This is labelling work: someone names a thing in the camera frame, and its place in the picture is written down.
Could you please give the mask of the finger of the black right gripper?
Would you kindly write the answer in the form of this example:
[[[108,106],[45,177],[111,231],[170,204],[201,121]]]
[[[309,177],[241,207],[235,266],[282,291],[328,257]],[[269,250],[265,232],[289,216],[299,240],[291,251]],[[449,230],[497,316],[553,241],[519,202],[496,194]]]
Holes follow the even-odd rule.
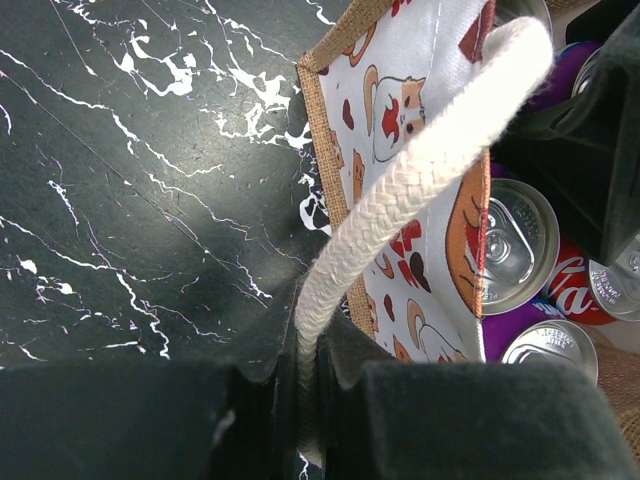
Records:
[[[492,157],[550,201],[588,256],[610,265],[639,232],[639,4],[601,1],[567,37],[603,45],[590,84],[519,115]]]

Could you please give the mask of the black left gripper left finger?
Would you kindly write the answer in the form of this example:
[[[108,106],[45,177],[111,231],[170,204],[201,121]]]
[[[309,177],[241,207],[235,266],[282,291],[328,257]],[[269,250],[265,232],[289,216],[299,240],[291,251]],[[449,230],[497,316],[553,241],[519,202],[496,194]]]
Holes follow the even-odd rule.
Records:
[[[209,356],[6,368],[2,477],[295,478],[296,296]]]

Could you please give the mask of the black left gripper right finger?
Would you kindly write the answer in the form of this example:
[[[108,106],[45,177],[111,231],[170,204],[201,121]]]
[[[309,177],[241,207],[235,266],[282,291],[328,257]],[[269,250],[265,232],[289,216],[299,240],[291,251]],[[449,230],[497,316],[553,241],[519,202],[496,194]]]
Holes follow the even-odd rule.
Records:
[[[337,314],[319,342],[330,479],[635,479],[603,394],[543,363],[404,363]]]

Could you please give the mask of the purple soda can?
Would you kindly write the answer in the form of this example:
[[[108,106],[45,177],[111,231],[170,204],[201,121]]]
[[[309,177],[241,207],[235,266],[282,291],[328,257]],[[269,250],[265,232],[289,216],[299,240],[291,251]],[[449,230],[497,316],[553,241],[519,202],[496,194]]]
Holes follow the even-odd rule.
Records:
[[[503,364],[551,362],[599,378],[596,349],[589,335],[548,301],[535,297],[522,306],[482,320],[486,360]]]
[[[522,113],[532,114],[569,100],[576,89],[581,68],[602,46],[596,41],[574,42],[565,46],[556,55],[551,74],[522,107]]]
[[[559,249],[559,225],[549,201],[506,167],[493,165],[482,272],[482,329],[488,361],[499,361],[527,328],[563,317],[539,297]]]

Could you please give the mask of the red cola can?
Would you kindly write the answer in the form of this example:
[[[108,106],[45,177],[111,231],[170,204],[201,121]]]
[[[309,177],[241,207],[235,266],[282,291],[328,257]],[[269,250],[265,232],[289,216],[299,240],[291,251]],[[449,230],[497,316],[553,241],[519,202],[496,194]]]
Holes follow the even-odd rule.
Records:
[[[568,237],[540,295],[568,319],[601,326],[639,321],[639,275],[591,260]]]
[[[494,27],[498,28],[518,17],[534,17],[552,33],[549,8],[544,0],[497,0]]]

